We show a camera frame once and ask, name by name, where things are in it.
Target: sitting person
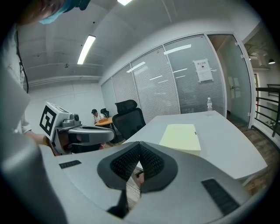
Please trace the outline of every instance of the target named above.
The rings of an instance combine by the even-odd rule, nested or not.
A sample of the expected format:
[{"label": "sitting person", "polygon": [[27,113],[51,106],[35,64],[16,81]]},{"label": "sitting person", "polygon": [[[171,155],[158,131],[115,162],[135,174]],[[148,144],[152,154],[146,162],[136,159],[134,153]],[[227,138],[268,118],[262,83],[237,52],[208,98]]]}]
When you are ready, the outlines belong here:
[{"label": "sitting person", "polygon": [[100,121],[102,118],[105,118],[105,116],[103,115],[103,114],[99,114],[98,112],[97,112],[97,110],[96,109],[93,109],[92,111],[91,111],[91,113],[93,114],[93,117],[94,117],[94,123],[96,124],[98,121]]}]

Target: water bottle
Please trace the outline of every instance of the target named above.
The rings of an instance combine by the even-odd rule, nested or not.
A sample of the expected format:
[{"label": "water bottle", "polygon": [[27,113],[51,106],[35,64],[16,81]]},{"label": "water bottle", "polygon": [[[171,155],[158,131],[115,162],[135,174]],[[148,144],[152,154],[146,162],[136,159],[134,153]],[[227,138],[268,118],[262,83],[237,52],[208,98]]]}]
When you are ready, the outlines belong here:
[{"label": "water bottle", "polygon": [[208,101],[207,101],[207,111],[208,111],[208,115],[211,115],[212,114],[212,101],[211,101],[211,98],[208,97]]}]

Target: white wall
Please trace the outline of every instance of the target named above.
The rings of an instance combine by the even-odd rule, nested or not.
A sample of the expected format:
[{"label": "white wall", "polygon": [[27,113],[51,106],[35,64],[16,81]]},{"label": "white wall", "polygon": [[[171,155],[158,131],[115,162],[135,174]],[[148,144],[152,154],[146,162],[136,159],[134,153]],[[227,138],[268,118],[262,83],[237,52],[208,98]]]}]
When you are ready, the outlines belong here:
[{"label": "white wall", "polygon": [[45,102],[61,106],[76,113],[83,125],[93,126],[92,109],[105,108],[101,88],[88,81],[59,82],[29,89],[31,101],[25,111],[27,121],[35,133],[43,133],[39,126]]},{"label": "white wall", "polygon": [[225,7],[234,26],[234,32],[240,40],[244,40],[261,21],[260,16],[244,0],[228,0]]},{"label": "white wall", "polygon": [[165,42],[204,32],[234,32],[240,40],[244,40],[261,21],[247,4],[240,1],[220,0],[209,3],[207,6],[203,4],[193,8],[190,13],[192,17],[187,21],[174,23],[156,31],[126,51],[112,65],[104,68],[99,83],[103,84],[129,62]]}]

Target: gray device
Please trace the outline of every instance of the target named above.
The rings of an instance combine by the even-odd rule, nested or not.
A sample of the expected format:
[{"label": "gray device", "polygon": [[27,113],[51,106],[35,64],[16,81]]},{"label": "gray device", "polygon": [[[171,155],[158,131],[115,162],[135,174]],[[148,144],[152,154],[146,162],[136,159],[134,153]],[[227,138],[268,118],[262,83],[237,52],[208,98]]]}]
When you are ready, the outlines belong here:
[{"label": "gray device", "polygon": [[[94,146],[111,141],[115,137],[115,132],[112,129],[98,126],[83,126],[78,114],[72,114],[62,107],[49,102],[45,103],[39,125],[53,143],[53,148],[59,154],[83,151],[79,150],[83,147],[90,151]],[[68,134],[70,140],[69,149],[64,149],[61,146],[60,132]]]},{"label": "gray device", "polygon": [[[20,135],[3,144],[3,177],[46,223],[236,223],[253,206],[238,181],[205,159],[152,143],[58,157]],[[126,181],[138,161],[145,182],[128,212]]]}]

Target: white desk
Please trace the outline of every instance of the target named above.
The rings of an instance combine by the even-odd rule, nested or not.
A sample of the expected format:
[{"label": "white desk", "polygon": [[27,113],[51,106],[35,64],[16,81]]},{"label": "white desk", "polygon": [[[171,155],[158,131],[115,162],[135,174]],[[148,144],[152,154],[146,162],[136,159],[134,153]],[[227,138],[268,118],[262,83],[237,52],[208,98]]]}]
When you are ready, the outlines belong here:
[{"label": "white desk", "polygon": [[194,124],[201,147],[200,156],[234,179],[250,178],[267,167],[247,137],[216,111],[211,116],[207,112],[156,116],[125,143],[159,144],[169,124]]}]

